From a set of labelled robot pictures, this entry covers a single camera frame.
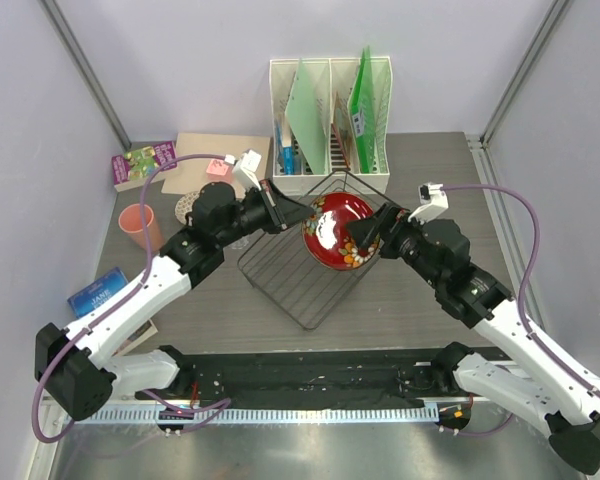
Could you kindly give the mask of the red floral lacquer plate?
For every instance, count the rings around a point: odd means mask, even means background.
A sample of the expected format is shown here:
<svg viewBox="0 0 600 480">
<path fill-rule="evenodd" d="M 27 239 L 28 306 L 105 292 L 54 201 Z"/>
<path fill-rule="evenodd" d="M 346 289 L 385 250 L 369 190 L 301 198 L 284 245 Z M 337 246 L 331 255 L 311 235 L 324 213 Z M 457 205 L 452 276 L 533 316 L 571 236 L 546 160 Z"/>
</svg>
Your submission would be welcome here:
<svg viewBox="0 0 600 480">
<path fill-rule="evenodd" d="M 304 244 L 320 264 L 337 271 L 361 268 L 379 250 L 379 238 L 360 249 L 348 232 L 350 222 L 370 217 L 371 206 L 359 196 L 335 191 L 316 197 L 310 206 L 314 213 L 301 224 Z"/>
</svg>

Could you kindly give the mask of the brown patterned ceramic bowl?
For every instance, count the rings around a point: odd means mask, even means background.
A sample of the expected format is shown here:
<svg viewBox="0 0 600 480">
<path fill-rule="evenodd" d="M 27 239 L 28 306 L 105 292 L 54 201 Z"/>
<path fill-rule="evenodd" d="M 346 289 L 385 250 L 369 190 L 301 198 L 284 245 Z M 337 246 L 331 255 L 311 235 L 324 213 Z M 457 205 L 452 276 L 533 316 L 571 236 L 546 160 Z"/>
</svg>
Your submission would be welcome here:
<svg viewBox="0 0 600 480">
<path fill-rule="evenodd" d="M 193 204 L 199 197 L 198 191 L 192 191 L 183 195 L 176 203 L 174 213 L 176 219 L 183 225 L 187 223 L 186 215 L 193 210 Z"/>
</svg>

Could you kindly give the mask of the pink plastic tumbler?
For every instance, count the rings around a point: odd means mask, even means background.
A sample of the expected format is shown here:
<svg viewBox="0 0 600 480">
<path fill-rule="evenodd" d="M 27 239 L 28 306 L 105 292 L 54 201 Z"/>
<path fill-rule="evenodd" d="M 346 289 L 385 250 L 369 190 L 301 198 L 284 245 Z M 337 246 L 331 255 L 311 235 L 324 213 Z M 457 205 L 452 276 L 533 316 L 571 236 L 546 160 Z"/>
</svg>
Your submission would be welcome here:
<svg viewBox="0 0 600 480">
<path fill-rule="evenodd" d="M 147 246 L 144 227 L 147 227 L 148 238 L 153 252 L 158 251 L 165 243 L 155 213 L 149 205 L 141 207 L 140 204 L 136 203 L 126 207 L 118 217 L 118 226 L 143 249 Z"/>
</svg>

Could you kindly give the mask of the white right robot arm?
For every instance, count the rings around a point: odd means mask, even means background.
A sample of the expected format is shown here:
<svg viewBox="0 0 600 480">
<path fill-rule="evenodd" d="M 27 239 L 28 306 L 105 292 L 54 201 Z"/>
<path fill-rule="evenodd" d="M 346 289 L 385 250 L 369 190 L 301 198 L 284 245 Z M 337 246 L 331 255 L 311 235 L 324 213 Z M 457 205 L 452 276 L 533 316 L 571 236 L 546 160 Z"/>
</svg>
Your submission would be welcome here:
<svg viewBox="0 0 600 480">
<path fill-rule="evenodd" d="M 347 230 L 360 249 L 379 242 L 380 257 L 403 260 L 434 289 L 447 314 L 496 345 L 528 376 L 522 379 L 452 343 L 431 371 L 437 391 L 486 397 L 534 426 L 575 470 L 599 471 L 600 377 L 526 316 L 520 295 L 471 261 L 470 241 L 454 221 L 420 223 L 386 203 L 348 223 Z"/>
</svg>

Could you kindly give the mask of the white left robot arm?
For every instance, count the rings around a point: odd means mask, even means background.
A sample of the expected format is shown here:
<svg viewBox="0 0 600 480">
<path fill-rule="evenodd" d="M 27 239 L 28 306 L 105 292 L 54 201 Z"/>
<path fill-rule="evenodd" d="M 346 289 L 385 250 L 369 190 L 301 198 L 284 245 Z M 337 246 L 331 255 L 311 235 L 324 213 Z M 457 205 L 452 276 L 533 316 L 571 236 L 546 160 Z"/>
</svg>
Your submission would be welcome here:
<svg viewBox="0 0 600 480">
<path fill-rule="evenodd" d="M 35 338 L 34 376 L 75 421 L 100 410 L 122 387 L 161 389 L 185 397 L 192 373 L 174 350 L 159 349 L 130 360 L 115 351 L 146 320 L 187 294 L 224 261 L 225 247 L 258 230 L 279 234 L 308 219 L 314 210 L 260 181 L 237 199 L 223 182 L 200 191 L 187 224 L 173 235 L 138 277 L 90 314 L 59 328 L 49 323 Z"/>
</svg>

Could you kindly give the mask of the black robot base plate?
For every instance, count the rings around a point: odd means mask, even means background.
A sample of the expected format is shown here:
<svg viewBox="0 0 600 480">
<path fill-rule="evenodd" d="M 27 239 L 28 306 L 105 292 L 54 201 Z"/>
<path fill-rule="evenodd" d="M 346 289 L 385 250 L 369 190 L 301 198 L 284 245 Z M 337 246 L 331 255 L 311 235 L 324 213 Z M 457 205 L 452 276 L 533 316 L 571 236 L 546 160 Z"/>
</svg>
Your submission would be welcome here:
<svg viewBox="0 0 600 480">
<path fill-rule="evenodd" d="M 156 393 L 234 409 L 354 410 L 419 407 L 465 396 L 447 349 L 189 354 L 184 375 Z"/>
</svg>

